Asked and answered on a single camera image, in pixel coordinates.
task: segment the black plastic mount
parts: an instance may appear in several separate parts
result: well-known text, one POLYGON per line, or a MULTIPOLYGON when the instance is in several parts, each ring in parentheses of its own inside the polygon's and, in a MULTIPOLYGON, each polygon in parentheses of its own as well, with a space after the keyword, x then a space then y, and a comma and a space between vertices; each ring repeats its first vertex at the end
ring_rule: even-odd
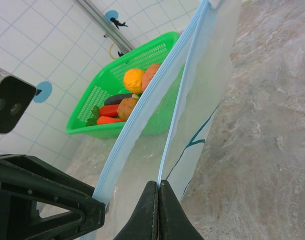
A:
POLYGON ((167 180, 161 181, 160 189, 154 181, 147 183, 129 221, 115 238, 115 240, 158 239, 203 240, 190 223, 167 180))
POLYGON ((0 155, 0 240, 73 240, 102 227, 93 191, 37 157, 0 155), (41 218, 37 202, 68 212, 41 218))

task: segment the metal pole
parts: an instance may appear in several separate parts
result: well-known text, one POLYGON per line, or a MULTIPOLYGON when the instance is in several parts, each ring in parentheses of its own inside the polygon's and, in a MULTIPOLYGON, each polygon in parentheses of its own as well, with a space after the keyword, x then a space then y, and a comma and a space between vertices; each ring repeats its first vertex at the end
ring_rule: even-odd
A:
POLYGON ((133 45, 109 22, 109 20, 99 11, 91 0, 78 0, 82 7, 98 22, 98 24, 107 33, 123 54, 134 49, 133 45))

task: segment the blue circular sticker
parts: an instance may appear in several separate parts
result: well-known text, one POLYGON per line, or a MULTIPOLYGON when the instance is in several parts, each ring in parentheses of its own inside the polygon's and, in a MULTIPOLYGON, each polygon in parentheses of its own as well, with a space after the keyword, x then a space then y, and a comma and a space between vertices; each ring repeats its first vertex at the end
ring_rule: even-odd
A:
POLYGON ((37 93, 33 98, 35 103, 42 103, 47 100, 52 93, 52 84, 49 81, 43 81, 37 85, 37 93))
POLYGON ((115 10, 110 10, 105 14, 106 18, 110 20, 111 18, 118 19, 119 13, 115 10))

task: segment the white tile wall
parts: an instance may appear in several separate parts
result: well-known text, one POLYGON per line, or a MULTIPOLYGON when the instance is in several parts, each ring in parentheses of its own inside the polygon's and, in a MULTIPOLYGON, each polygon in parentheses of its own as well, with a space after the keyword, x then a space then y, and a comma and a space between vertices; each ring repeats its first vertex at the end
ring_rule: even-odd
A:
POLYGON ((0 67, 33 85, 50 81, 53 88, 44 103, 29 105, 14 131, 0 135, 0 154, 35 155, 67 169, 83 138, 66 134, 67 121, 111 61, 104 34, 75 0, 0 0, 0 67))
POLYGON ((199 0, 92 0, 92 2, 103 13, 111 10, 119 13, 118 20, 121 23, 125 21, 129 26, 120 27, 120 32, 134 47, 169 31, 182 32, 200 4, 199 0))

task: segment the toy carrot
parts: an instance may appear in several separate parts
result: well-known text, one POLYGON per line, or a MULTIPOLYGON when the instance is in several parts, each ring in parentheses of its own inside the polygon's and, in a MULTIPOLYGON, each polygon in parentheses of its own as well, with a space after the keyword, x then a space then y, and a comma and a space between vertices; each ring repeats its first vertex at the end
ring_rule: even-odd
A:
POLYGON ((119 104, 115 105, 107 105, 107 106, 102 106, 100 108, 100 116, 105 116, 105 117, 116 117, 118 115, 118 106, 119 104))
POLYGON ((119 118, 113 118, 113 117, 108 117, 108 116, 101 116, 99 117, 97 124, 101 125, 101 124, 112 124, 112 123, 119 123, 119 122, 124 122, 122 119, 119 118))

